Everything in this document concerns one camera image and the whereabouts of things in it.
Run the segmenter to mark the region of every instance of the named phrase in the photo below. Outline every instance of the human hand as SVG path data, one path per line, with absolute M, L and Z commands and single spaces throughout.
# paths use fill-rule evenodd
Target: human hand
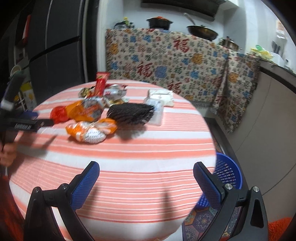
M 0 164 L 9 167 L 17 157 L 17 144 L 6 143 L 0 152 Z

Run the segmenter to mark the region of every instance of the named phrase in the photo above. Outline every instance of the black pot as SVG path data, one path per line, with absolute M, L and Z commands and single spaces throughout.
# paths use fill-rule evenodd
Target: black pot
M 218 34 L 215 31 L 209 28 L 205 28 L 203 26 L 192 25 L 192 26 L 187 26 L 187 29 L 188 29 L 188 32 L 191 33 L 192 35 L 203 38 L 203 39 L 207 39 L 210 41 L 214 40 L 218 36 Z
M 173 23 L 167 19 L 161 18 L 150 18 L 146 21 L 149 22 L 149 28 L 163 28 L 164 30 L 169 30 L 170 25 Z

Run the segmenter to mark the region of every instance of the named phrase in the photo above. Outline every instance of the range hood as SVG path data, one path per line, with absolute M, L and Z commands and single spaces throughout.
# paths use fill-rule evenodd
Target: range hood
M 174 6 L 199 12 L 207 16 L 209 20 L 214 21 L 215 15 L 221 4 L 226 0 L 142 0 L 142 7 L 157 7 L 166 8 L 168 6 Z

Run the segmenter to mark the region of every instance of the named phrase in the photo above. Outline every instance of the tablecloth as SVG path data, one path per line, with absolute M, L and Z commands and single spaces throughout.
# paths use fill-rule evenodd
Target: tablecloth
M 108 29 L 107 70 L 173 90 L 211 107 L 228 133 L 240 124 L 257 87 L 259 58 L 190 34 L 159 29 Z
M 125 83 L 130 102 L 142 103 L 148 89 L 160 89 L 132 80 Z M 49 98 L 35 110 L 48 118 L 55 106 L 78 100 L 87 83 Z M 96 240 L 162 240 L 174 233 L 202 192 L 193 176 L 193 165 L 202 161 L 213 172 L 215 147 L 200 113 L 174 94 L 175 106 L 165 107 L 161 126 L 119 129 L 104 142 L 90 145 L 69 137 L 65 126 L 74 121 L 41 128 L 38 133 L 19 133 L 18 156 L 12 168 L 10 188 L 25 216 L 35 186 L 55 189 L 96 161 L 100 176 L 83 207 L 81 221 Z M 58 225 L 71 240 L 56 208 Z

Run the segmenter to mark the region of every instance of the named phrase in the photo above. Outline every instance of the cabinet door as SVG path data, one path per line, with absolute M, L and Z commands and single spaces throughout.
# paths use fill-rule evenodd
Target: cabinet door
M 84 83 L 81 41 L 53 50 L 46 55 L 48 83 L 53 94 Z
M 84 0 L 52 0 L 46 47 L 82 35 Z
M 51 0 L 35 2 L 28 32 L 28 57 L 33 58 L 45 50 L 46 21 Z
M 46 56 L 43 55 L 32 61 L 29 68 L 34 95 L 37 105 L 39 105 L 53 95 L 52 89 L 48 85 Z

